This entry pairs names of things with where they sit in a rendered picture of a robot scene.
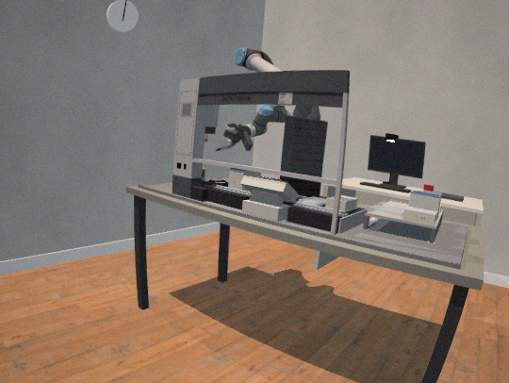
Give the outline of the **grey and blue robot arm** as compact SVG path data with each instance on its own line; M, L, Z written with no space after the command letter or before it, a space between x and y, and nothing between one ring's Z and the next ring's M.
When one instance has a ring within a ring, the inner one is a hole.
M282 71L273 66L273 63L267 54L262 51L248 48L239 48L235 56L235 63L250 71L256 71L258 73Z

